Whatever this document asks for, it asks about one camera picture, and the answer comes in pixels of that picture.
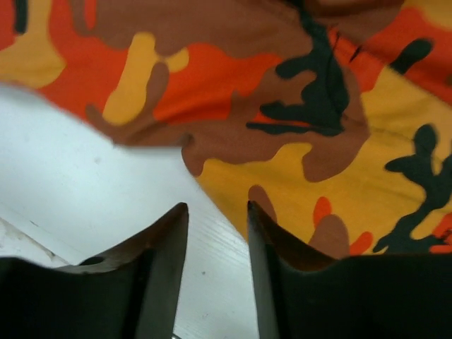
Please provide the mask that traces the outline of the orange camouflage trousers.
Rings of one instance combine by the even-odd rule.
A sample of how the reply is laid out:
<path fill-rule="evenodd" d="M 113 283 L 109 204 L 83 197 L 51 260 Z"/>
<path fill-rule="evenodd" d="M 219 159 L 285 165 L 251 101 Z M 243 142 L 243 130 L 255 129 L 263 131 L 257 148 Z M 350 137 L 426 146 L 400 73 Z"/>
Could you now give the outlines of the orange camouflage trousers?
<path fill-rule="evenodd" d="M 450 1 L 2 1 L 1 81 L 181 147 L 240 233 L 451 252 Z"/>

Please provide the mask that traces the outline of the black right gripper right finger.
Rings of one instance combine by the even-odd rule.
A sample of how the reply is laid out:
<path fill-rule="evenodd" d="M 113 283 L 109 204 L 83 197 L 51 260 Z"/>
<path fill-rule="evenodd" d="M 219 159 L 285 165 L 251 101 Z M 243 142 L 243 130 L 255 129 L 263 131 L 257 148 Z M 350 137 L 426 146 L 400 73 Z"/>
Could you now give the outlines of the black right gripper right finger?
<path fill-rule="evenodd" d="M 450 254 L 336 260 L 247 208 L 261 338 L 451 337 Z"/>

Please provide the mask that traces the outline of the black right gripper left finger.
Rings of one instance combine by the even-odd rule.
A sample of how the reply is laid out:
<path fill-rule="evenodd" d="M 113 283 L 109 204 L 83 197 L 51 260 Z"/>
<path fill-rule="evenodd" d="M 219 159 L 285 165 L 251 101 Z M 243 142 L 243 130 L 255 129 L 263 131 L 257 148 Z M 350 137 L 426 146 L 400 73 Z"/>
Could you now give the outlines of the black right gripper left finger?
<path fill-rule="evenodd" d="M 76 266 L 1 260 L 2 338 L 171 338 L 189 212 L 154 224 Z"/>

